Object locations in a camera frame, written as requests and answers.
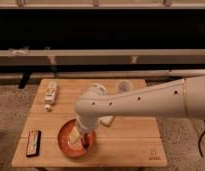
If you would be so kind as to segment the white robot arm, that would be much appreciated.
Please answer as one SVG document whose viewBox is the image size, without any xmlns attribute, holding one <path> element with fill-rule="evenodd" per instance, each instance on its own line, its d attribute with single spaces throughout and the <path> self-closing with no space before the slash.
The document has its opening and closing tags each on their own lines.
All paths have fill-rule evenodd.
<svg viewBox="0 0 205 171">
<path fill-rule="evenodd" d="M 183 78 L 142 89 L 109 95 L 106 88 L 92 84 L 75 103 L 76 128 L 88 148 L 88 134 L 100 117 L 179 117 L 205 120 L 205 76 Z"/>
</svg>

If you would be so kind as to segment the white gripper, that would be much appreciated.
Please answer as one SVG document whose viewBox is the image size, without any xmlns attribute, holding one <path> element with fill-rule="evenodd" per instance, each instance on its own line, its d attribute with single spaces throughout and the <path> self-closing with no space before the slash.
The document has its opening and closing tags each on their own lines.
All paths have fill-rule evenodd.
<svg viewBox="0 0 205 171">
<path fill-rule="evenodd" d="M 94 131 L 98 126 L 97 119 L 90 118 L 77 118 L 76 119 L 76 128 L 77 130 L 72 131 L 71 142 L 76 143 L 81 139 L 83 147 L 88 149 L 90 146 L 88 133 Z"/>
</svg>

